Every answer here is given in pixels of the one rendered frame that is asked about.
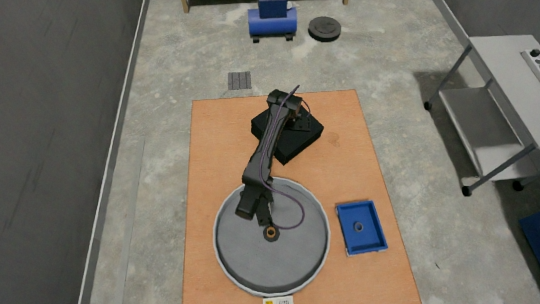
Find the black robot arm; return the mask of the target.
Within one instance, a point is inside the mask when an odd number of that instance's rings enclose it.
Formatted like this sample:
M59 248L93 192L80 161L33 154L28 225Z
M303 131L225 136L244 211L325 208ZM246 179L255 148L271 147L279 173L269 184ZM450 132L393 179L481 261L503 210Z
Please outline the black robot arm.
M270 176L272 172L271 168L273 166L275 149L282 130L303 132L311 131L311 118L302 117L302 112L299 111L303 98L291 95L283 107L281 107L281 104L287 95L288 93L279 91L277 89L269 94L267 98L269 114L266 114L265 129L256 151L252 155L247 168L244 170L244 177L242 176L242 184L246 185L235 214L238 217L248 221L253 221L256 214L259 227L270 226L269 224L273 222L268 207L270 201L268 191L270 190L266 188L260 180L260 164L263 181L269 187L272 187L274 178ZM265 200L261 197L263 197ZM259 200L257 201L257 199Z

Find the blue open box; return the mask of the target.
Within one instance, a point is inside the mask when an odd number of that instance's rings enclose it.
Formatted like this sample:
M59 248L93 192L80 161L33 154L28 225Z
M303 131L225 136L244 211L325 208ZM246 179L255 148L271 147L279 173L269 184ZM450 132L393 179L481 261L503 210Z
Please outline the blue open box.
M341 204L337 207L337 212L345 248L348 247L349 255L388 249L373 201ZM355 232L353 229L357 222L363 225L360 232Z

